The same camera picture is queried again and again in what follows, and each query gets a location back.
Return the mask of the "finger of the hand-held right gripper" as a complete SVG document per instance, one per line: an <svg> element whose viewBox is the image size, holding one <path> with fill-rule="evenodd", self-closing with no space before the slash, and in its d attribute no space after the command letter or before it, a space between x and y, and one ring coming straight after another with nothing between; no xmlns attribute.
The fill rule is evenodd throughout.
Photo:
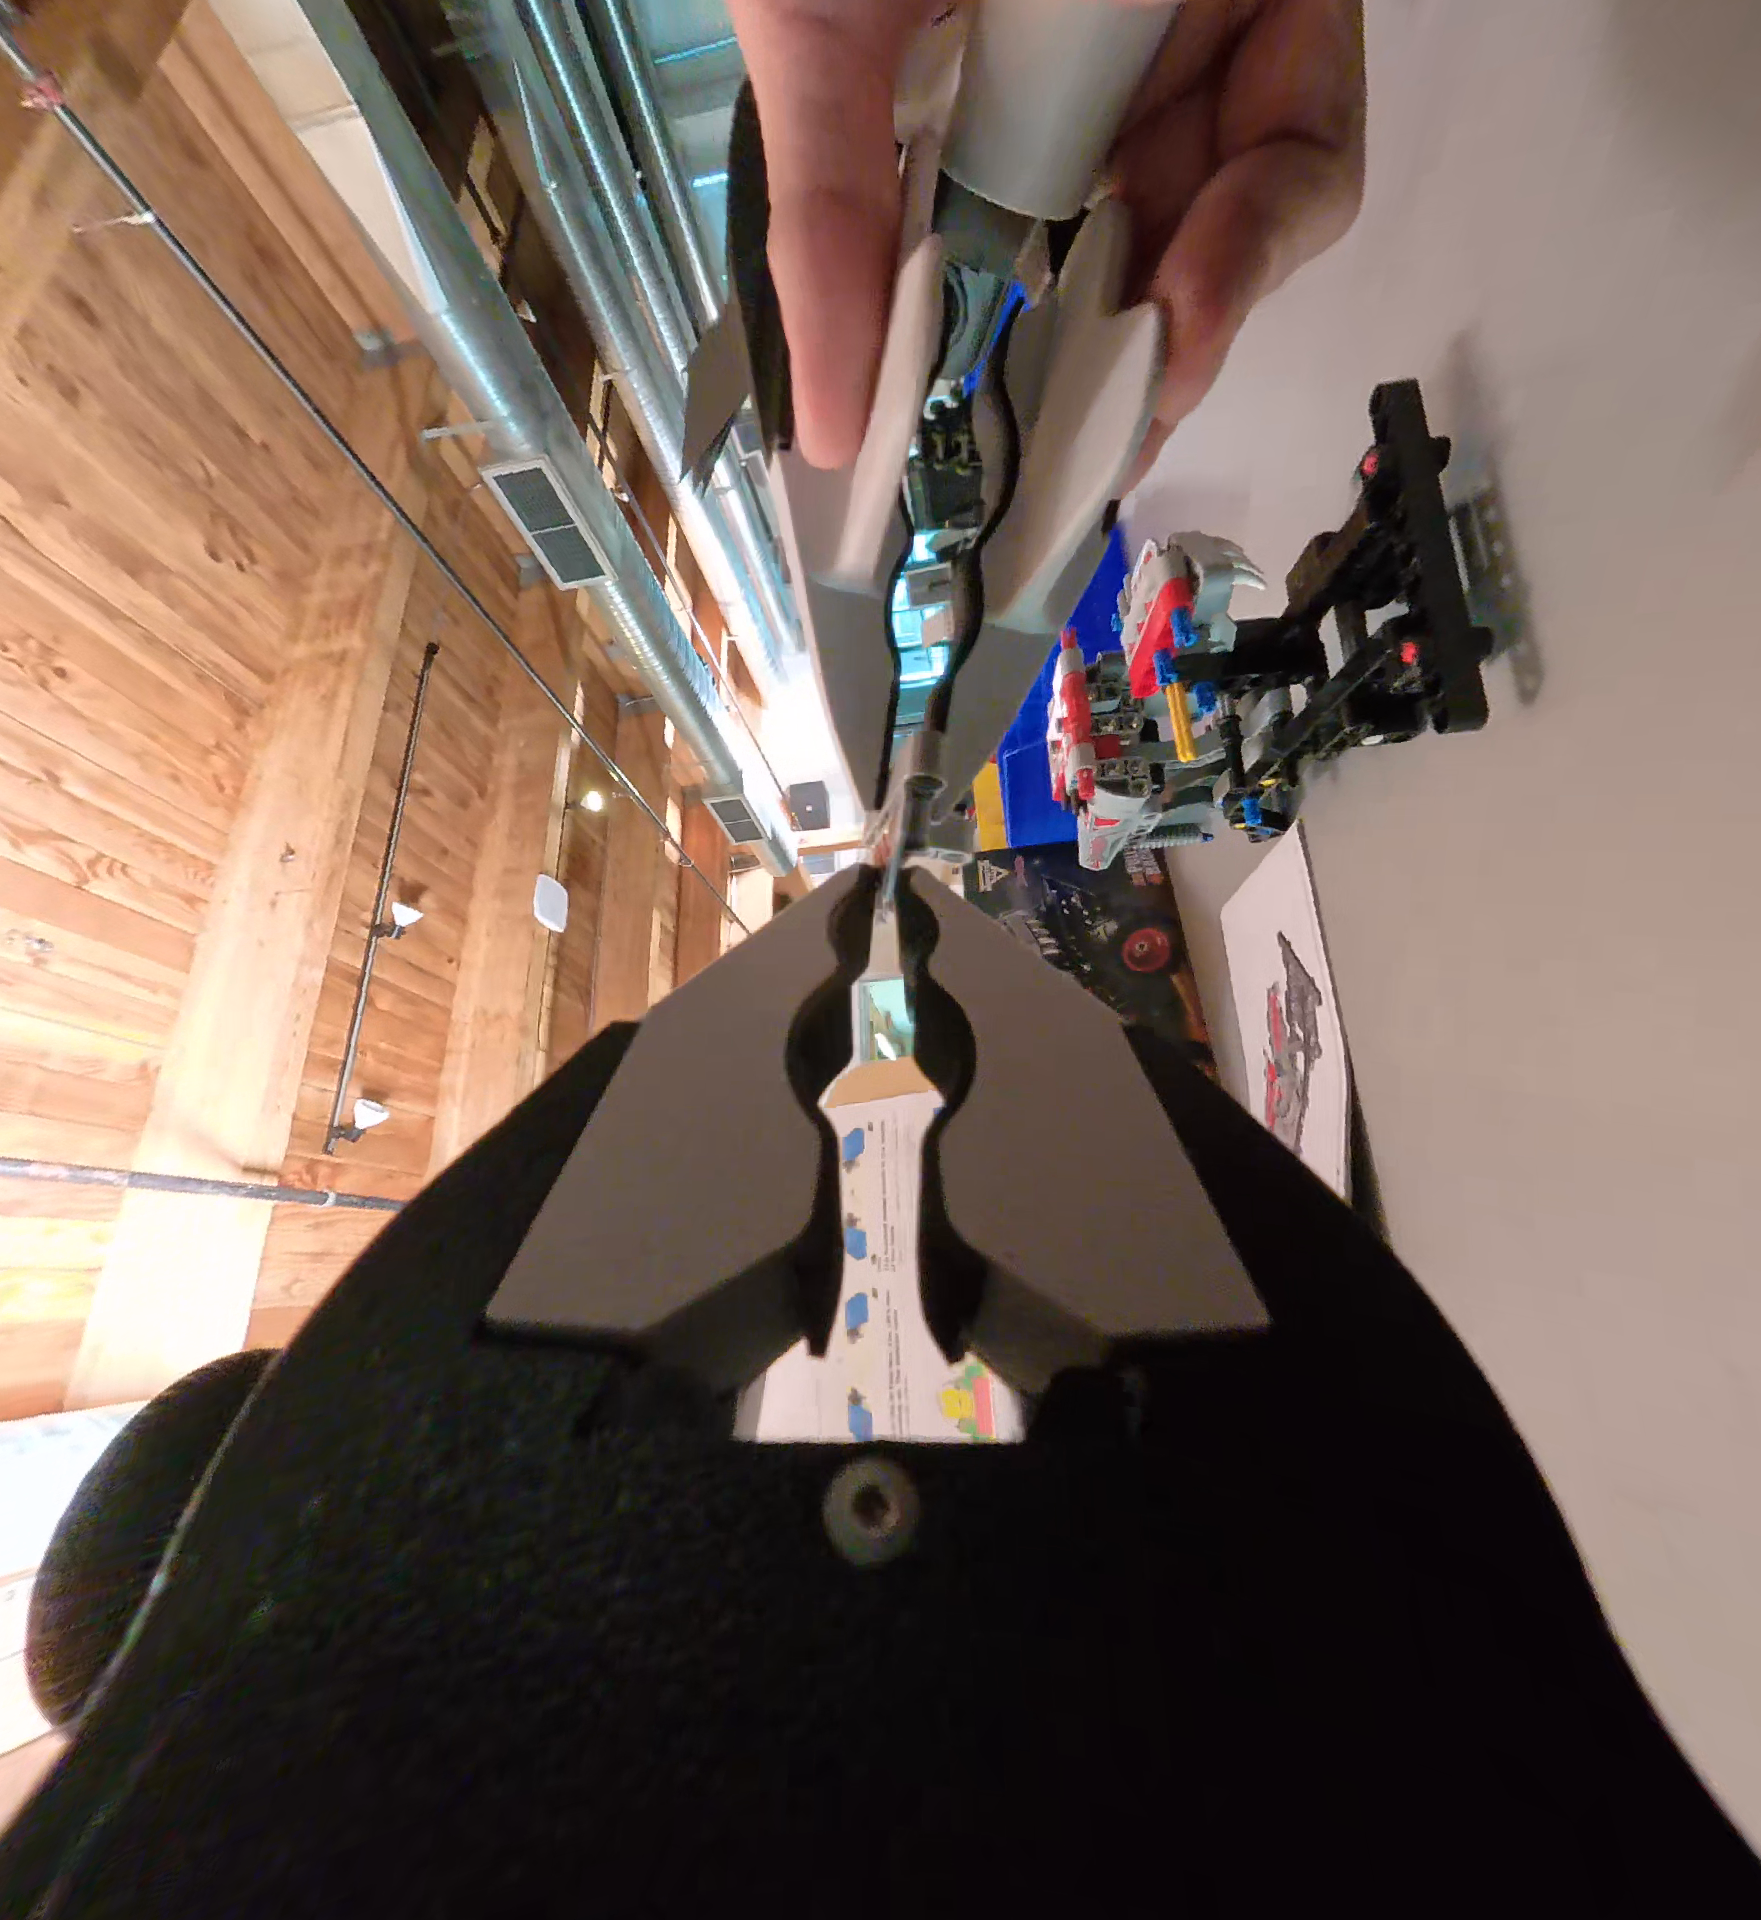
<svg viewBox="0 0 1761 1920"><path fill-rule="evenodd" d="M773 455L773 495L823 709L856 800L889 788L897 664L889 593L912 525L906 477L940 355L944 247L918 239L899 267L859 455L818 469Z"/></svg>
<svg viewBox="0 0 1761 1920"><path fill-rule="evenodd" d="M953 661L928 711L951 820L1036 681L1105 542L1107 509L1146 441L1163 362L1152 303L1121 307L1132 216L1082 212L1047 293L995 343L972 398L986 527L958 567Z"/></svg>

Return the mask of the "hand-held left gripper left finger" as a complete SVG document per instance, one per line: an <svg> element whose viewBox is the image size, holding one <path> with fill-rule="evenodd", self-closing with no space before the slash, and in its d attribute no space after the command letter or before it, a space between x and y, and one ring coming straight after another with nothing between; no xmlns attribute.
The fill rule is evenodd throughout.
<svg viewBox="0 0 1761 1920"><path fill-rule="evenodd" d="M494 1331L736 1391L823 1354L840 1286L820 1092L851 1061L879 870L855 866L628 1034L486 1309Z"/></svg>

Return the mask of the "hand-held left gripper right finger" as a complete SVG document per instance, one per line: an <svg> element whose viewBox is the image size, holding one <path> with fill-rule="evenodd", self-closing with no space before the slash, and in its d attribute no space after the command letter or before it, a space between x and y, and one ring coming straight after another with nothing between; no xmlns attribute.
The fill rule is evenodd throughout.
<svg viewBox="0 0 1761 1920"><path fill-rule="evenodd" d="M1055 1378L1266 1331L1121 1021L921 870L897 891L921 1153L918 1286L946 1358L1036 1395Z"/></svg>

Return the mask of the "small grey toy connector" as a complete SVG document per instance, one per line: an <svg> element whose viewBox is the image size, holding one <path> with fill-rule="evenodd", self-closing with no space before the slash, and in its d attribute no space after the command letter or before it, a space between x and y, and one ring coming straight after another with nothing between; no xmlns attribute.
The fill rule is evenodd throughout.
<svg viewBox="0 0 1761 1920"><path fill-rule="evenodd" d="M946 817L942 773L944 732L921 725L895 747L887 790L866 818L863 864L872 875L878 915L897 908L902 880L916 861L956 854L956 826Z"/></svg>

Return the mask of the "grey red toy vehicle model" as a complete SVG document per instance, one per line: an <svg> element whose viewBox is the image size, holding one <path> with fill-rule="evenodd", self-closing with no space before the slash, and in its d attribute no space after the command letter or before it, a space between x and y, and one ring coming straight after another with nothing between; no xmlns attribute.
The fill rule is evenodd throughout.
<svg viewBox="0 0 1761 1920"><path fill-rule="evenodd" d="M1352 511L1300 550L1280 611L1235 612L1263 572L1236 542L1188 533L1140 549L1105 650L1058 637L1047 768L1081 868L1277 840L1313 768L1487 724L1493 636L1443 495L1451 444L1413 377L1376 385L1368 418Z"/></svg>

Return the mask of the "person's right hand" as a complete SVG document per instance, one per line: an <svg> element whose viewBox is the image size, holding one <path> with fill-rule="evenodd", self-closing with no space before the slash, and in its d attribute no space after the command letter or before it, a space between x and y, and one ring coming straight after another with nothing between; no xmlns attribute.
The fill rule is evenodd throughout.
<svg viewBox="0 0 1761 1920"><path fill-rule="evenodd" d="M861 450L899 238L893 93L940 3L729 5L768 182L766 256L794 437L820 469ZM1182 3L1109 152L1132 218L1130 299L1163 321L1137 484L1216 383L1257 305L1352 228L1366 173L1360 2Z"/></svg>

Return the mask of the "printed instruction sheet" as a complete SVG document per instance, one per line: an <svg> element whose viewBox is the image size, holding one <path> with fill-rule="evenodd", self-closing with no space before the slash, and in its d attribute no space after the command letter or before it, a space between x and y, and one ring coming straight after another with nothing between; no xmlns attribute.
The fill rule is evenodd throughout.
<svg viewBox="0 0 1761 1920"><path fill-rule="evenodd" d="M855 1052L820 1095L837 1170L837 1305L823 1355L797 1344L741 1395L752 1442L956 1442L1023 1438L1019 1395L970 1354L942 1355L919 1301L921 1150L940 1092L913 1063L897 975L852 992Z"/></svg>

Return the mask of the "blue storage bin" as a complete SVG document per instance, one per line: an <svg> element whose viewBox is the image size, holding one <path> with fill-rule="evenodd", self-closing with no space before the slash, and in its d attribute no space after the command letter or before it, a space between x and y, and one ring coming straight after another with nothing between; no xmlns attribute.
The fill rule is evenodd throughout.
<svg viewBox="0 0 1761 1920"><path fill-rule="evenodd" d="M1107 544L1094 575L1067 620L1067 628L1076 637L1086 661L1123 650L1115 622L1120 620L1118 607L1123 600L1128 579L1128 539L1123 527L1115 522L1107 530ZM1047 758L1048 703L1056 660L1058 639L1042 660L1036 681L1028 688L995 757L1004 838L1010 849L1075 840L1071 811L1052 799L1052 775Z"/></svg>

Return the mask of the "black toy box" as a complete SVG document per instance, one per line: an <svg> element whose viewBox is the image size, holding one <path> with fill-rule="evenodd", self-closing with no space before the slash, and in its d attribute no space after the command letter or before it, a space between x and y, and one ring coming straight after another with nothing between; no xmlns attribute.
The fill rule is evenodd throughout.
<svg viewBox="0 0 1761 1920"><path fill-rule="evenodd" d="M1126 1024L1149 1028L1202 1075L1219 1070L1158 850L1085 868L1069 842L978 850L964 897L1075 979Z"/></svg>

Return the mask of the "white instruction booklet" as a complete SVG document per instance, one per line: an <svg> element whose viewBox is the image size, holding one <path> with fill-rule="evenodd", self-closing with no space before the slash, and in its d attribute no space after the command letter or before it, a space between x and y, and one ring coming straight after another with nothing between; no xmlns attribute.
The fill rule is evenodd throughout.
<svg viewBox="0 0 1761 1920"><path fill-rule="evenodd" d="M1300 826L1269 844L1219 914L1251 1115L1352 1198L1347 1037Z"/></svg>

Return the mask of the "grey perforated toy beam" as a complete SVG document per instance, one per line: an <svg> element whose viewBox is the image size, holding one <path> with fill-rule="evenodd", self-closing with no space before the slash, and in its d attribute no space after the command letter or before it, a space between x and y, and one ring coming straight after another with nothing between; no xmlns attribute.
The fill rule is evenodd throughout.
<svg viewBox="0 0 1761 1920"><path fill-rule="evenodd" d="M1469 612L1489 630L1491 660L1506 664L1516 703L1532 707L1542 686L1542 661L1516 539L1491 460L1473 466L1469 477L1447 493L1447 522Z"/></svg>

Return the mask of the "silver ceiling pipe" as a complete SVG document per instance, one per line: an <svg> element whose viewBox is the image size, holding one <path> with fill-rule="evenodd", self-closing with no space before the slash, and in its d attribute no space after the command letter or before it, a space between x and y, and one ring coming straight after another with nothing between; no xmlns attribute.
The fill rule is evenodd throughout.
<svg viewBox="0 0 1761 1920"><path fill-rule="evenodd" d="M686 370L701 300L681 291L673 247L599 75L581 7L511 3L510 16L500 44L511 46L527 128L546 155L557 247L574 295L705 581L721 608L782 668L797 651L792 611L740 460L721 446L703 481L681 475Z"/></svg>

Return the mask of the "silver ventilation duct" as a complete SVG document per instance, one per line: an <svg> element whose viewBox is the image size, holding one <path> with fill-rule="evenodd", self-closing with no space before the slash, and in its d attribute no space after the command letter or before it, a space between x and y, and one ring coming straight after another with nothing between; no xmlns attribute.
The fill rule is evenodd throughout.
<svg viewBox="0 0 1761 1920"><path fill-rule="evenodd" d="M618 632L627 660L673 724L675 737L693 751L703 797L746 799L766 826L766 842L748 850L775 875L794 871L797 835L762 757L726 711L720 681L646 562L349 5L300 2L297 12L340 94L337 108L300 131L300 143L410 308L438 370L475 420L489 454L486 463L537 455L553 461L610 569L610 579L586 591Z"/></svg>

